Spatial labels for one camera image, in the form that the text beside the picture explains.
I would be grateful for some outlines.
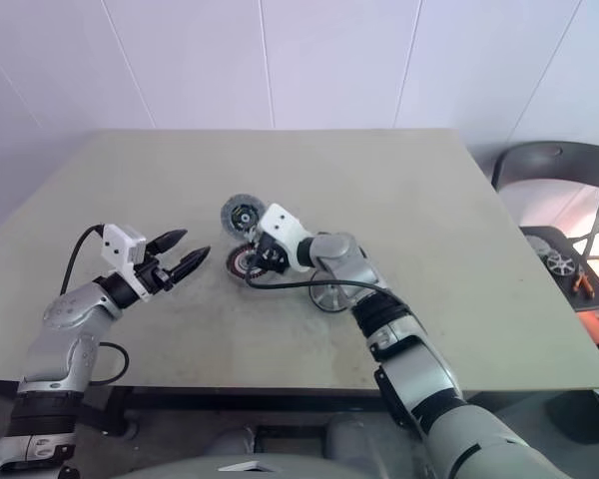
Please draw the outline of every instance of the wall panel seam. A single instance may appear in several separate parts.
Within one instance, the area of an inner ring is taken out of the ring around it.
[[[260,31],[262,34],[262,53],[264,56],[264,66],[266,68],[267,78],[267,93],[269,95],[269,116],[271,120],[271,127],[276,127],[276,112],[273,103],[273,87],[271,84],[271,66],[269,65],[269,53],[267,47],[267,29],[264,20],[264,5],[262,0],[258,0],[258,8],[260,10]]]
[[[513,125],[512,129],[510,130],[510,133],[508,134],[508,138],[506,138],[505,145],[509,145],[510,141],[514,137],[514,134],[517,131],[517,128],[519,127],[519,124],[521,123],[521,120],[523,119],[524,115],[528,111],[528,108],[530,107],[532,100],[535,98],[535,95],[537,94],[537,91],[539,90],[539,87],[541,86],[543,79],[545,78],[546,74],[548,73],[548,70],[550,69],[550,66],[552,65],[553,60],[557,56],[557,53],[559,52],[559,48],[561,48],[561,44],[563,43],[563,40],[566,38],[566,35],[568,34],[568,31],[570,30],[570,25],[572,25],[572,22],[574,21],[575,17],[577,16],[577,12],[579,11],[579,7],[581,6],[583,1],[584,0],[579,0],[579,2],[577,3],[577,6],[574,8],[572,15],[570,16],[570,19],[568,20],[568,23],[566,24],[566,27],[564,28],[564,30],[561,34],[561,37],[557,41],[557,45],[555,46],[554,50],[552,51],[552,55],[550,55],[550,58],[548,59],[548,62],[546,63],[545,68],[543,69],[543,72],[541,72],[541,76],[539,77],[537,84],[532,89],[532,92],[530,93],[530,96],[528,97],[528,101],[524,105],[523,109],[521,110],[521,113],[519,114],[519,117],[517,118],[517,121]]]
[[[401,110],[401,98],[403,97],[403,90],[406,85],[406,79],[408,77],[408,70],[410,69],[410,59],[412,58],[412,51],[415,47],[415,40],[417,36],[417,27],[419,26],[419,14],[421,13],[421,7],[423,5],[423,0],[419,0],[417,3],[417,12],[415,13],[414,18],[414,26],[412,28],[412,33],[410,34],[410,45],[408,46],[408,50],[406,51],[406,59],[404,61],[403,66],[403,75],[401,77],[401,86],[399,87],[399,93],[397,94],[397,105],[395,106],[395,116],[392,120],[392,127],[395,128],[397,125],[397,119],[399,118],[399,112]]]
[[[16,94],[18,99],[20,99],[20,102],[22,102],[22,106],[27,111],[27,114],[31,117],[31,119],[35,122],[36,126],[38,128],[43,128],[42,123],[40,123],[40,120],[38,120],[38,117],[36,116],[36,114],[33,113],[33,110],[31,109],[31,107],[29,107],[29,104],[25,100],[24,96],[20,93],[20,90],[18,89],[18,87],[16,87],[15,83],[11,80],[11,77],[9,77],[9,75],[7,74],[5,69],[2,68],[1,64],[0,64],[0,74],[5,79],[5,81],[9,84],[9,86],[11,87],[13,92]]]
[[[136,91],[138,92],[140,101],[142,102],[142,105],[144,106],[144,109],[146,110],[147,115],[149,116],[149,121],[151,122],[151,126],[153,128],[156,128],[155,118],[153,116],[153,113],[151,112],[151,109],[149,108],[149,104],[147,103],[147,100],[144,96],[144,92],[142,91],[142,88],[140,87],[140,83],[138,82],[135,71],[133,70],[133,66],[131,65],[131,62],[129,61],[129,57],[127,56],[127,52],[124,48],[124,44],[122,43],[122,38],[120,38],[120,35],[118,34],[118,29],[116,28],[116,24],[114,23],[113,18],[111,17],[111,12],[109,11],[109,7],[107,6],[105,0],[100,0],[100,4],[102,5],[102,9],[104,10],[104,13],[107,17],[107,21],[109,22],[111,31],[113,32],[113,35],[116,37],[116,42],[118,43],[118,48],[120,49],[120,53],[122,54],[124,63],[127,67],[127,70],[129,71],[129,75],[131,76],[131,81],[133,82],[134,86],[136,87]]]

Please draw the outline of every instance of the flap disc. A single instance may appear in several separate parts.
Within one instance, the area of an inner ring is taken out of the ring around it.
[[[251,195],[234,195],[220,211],[224,229],[238,240],[253,240],[256,226],[266,211],[264,203]]]

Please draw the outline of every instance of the robotic arm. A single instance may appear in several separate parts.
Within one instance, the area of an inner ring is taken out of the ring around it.
[[[7,434],[0,439],[0,477],[80,477],[63,463],[73,456],[78,411],[100,340],[124,309],[171,289],[210,250],[196,249],[166,270],[156,256],[173,247],[186,230],[150,242],[129,227],[100,225],[93,230],[102,237],[102,256],[114,271],[62,294],[45,311],[40,334],[29,348]]]
[[[409,307],[348,234],[307,232],[279,205],[260,220],[252,267],[328,273],[379,368],[375,380],[400,426],[419,432],[440,479],[567,478],[493,414],[463,399],[448,364]],[[260,288],[247,273],[247,283]]]

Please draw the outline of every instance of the metal disc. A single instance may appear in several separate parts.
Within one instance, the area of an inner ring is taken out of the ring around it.
[[[220,211],[222,226],[229,234],[239,240],[252,240],[256,226],[264,215],[264,203],[251,195],[234,195]]]
[[[332,279],[332,276],[326,271],[316,271],[310,280],[326,279]],[[310,286],[308,294],[312,303],[324,312],[342,312],[346,309],[346,299],[335,285]]]
[[[546,267],[556,276],[569,276],[575,272],[575,261],[554,251],[546,259]]]
[[[250,243],[236,247],[227,257],[228,272],[239,279],[245,279],[249,270],[250,260],[255,253],[256,248]],[[263,274],[266,274],[265,270],[254,267],[251,271],[251,278],[260,277]]]
[[[552,252],[552,247],[550,247],[550,244],[543,238],[534,235],[526,235],[526,240],[539,257],[548,256]]]

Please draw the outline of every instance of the chair seat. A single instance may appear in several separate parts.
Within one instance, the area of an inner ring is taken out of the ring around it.
[[[581,254],[572,245],[570,239],[566,235],[555,227],[521,227],[521,231],[525,235],[540,237],[546,241],[553,249],[558,250],[561,254],[572,257],[575,262],[575,266],[582,264],[588,279],[595,290],[595,297],[589,299],[583,288],[580,288],[579,292],[572,292],[572,283],[574,281],[574,275],[570,276],[555,276],[548,272],[554,279],[561,292],[570,302],[570,305],[575,311],[590,311],[593,309],[599,309],[599,276],[595,271],[584,261]]]

